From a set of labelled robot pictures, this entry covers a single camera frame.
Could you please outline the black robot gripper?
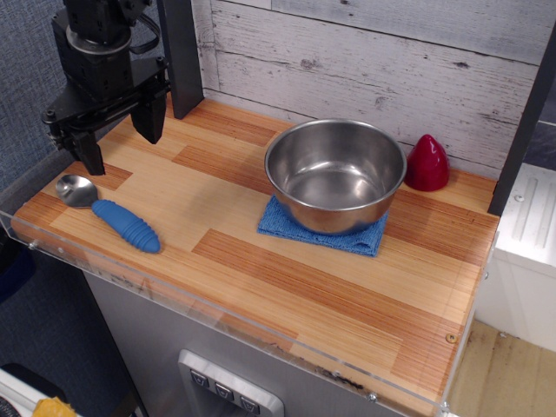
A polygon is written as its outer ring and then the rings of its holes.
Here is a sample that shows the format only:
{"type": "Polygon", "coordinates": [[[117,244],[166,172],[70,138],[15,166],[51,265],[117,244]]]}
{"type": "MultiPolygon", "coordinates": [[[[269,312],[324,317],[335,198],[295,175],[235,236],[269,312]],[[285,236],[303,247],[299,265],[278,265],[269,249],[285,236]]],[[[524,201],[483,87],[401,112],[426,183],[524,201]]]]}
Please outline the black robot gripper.
{"type": "Polygon", "coordinates": [[[59,149],[70,150],[91,175],[104,175],[94,133],[127,115],[143,138],[158,143],[170,90],[164,57],[133,61],[128,47],[92,54],[67,41],[58,44],[58,53],[66,86],[43,112],[43,122],[59,149]]]}

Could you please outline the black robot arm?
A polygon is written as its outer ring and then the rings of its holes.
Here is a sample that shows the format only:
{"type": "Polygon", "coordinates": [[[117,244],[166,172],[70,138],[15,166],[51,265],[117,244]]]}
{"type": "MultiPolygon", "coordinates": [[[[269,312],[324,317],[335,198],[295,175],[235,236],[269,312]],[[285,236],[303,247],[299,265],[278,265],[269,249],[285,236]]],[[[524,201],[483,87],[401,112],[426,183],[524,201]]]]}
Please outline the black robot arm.
{"type": "Polygon", "coordinates": [[[170,91],[167,60],[144,57],[161,39],[145,14],[149,1],[67,1],[52,19],[66,76],[62,93],[43,112],[50,139],[91,175],[105,168],[96,132],[129,116],[152,144],[162,136],[170,91]]]}

